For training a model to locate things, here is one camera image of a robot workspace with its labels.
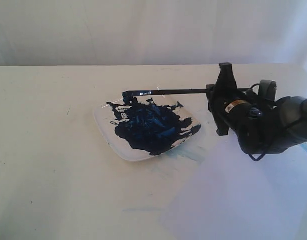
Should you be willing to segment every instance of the square plate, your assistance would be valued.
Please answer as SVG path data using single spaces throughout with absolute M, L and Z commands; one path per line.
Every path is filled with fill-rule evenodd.
M 196 134 L 201 124 L 170 96 L 141 96 L 131 104 L 122 99 L 94 111 L 104 138 L 124 160 L 137 162 L 176 148 Z

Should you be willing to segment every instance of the white table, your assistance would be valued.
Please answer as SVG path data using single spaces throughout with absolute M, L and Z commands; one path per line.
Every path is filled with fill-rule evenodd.
M 238 86 L 278 83 L 277 97 L 307 97 L 290 64 L 233 66 Z M 204 95 L 177 95 L 201 132 L 143 162 L 120 159 L 93 109 L 126 90 L 204 88 L 218 65 L 0 67 L 0 239 L 174 239 L 159 216 L 219 137 Z

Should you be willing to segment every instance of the dark blue paint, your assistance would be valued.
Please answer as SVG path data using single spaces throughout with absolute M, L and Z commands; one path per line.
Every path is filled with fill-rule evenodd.
M 158 106 L 151 98 L 149 104 L 138 102 L 134 97 L 132 103 L 124 105 L 107 102 L 112 107 L 115 121 L 110 122 L 115 127 L 115 133 L 128 141 L 133 149 L 144 150 L 150 155 L 160 155 L 173 148 L 173 144 L 181 139 L 186 139 L 196 134 L 201 125 L 188 128 L 192 118 L 180 120 L 174 113 L 177 108 L 182 108 L 179 102 L 176 105 Z

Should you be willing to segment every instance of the warning label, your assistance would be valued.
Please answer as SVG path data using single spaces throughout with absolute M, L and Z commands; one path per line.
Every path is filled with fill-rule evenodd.
M 230 113 L 230 111 L 232 109 L 234 109 L 236 106 L 238 106 L 239 104 L 247 104 L 247 102 L 245 100 L 236 100 L 236 101 L 233 101 L 232 103 L 230 103 L 226 108 L 225 108 L 225 111 L 227 113 Z

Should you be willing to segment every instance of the white wall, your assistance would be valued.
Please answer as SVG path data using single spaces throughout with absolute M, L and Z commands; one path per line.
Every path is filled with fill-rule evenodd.
M 0 65 L 305 59 L 307 0 L 0 0 Z

